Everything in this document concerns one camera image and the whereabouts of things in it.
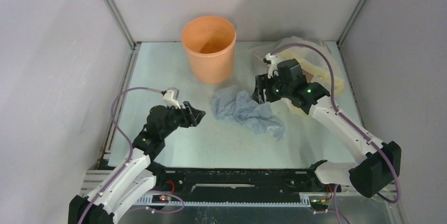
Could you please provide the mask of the blue plastic trash bag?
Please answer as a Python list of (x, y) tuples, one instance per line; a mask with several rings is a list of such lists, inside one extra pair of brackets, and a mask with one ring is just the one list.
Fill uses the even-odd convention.
[(286, 134), (284, 123), (274, 115), (267, 103), (259, 104), (237, 86), (218, 89), (211, 102), (211, 111), (220, 121), (233, 122), (254, 134), (270, 134), (275, 140)]

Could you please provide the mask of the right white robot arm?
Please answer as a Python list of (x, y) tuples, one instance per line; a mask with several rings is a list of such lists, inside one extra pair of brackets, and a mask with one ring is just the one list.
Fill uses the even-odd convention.
[(402, 149), (386, 143), (351, 121), (318, 82), (308, 82), (295, 59), (273, 63), (268, 73), (255, 77), (253, 99), (260, 103), (287, 100), (339, 137), (352, 155), (353, 163), (323, 161), (307, 176), (307, 186), (321, 191), (327, 184), (352, 186), (366, 198), (380, 191), (400, 174)]

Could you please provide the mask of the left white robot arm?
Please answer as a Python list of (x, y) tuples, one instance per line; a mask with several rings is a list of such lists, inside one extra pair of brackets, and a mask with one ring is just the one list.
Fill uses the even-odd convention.
[(166, 167), (155, 158), (166, 146), (165, 139), (177, 128), (197, 127), (205, 115), (188, 101), (179, 109), (163, 105), (151, 108), (129, 155), (87, 196), (71, 200), (68, 222), (118, 223), (144, 194), (163, 189)]

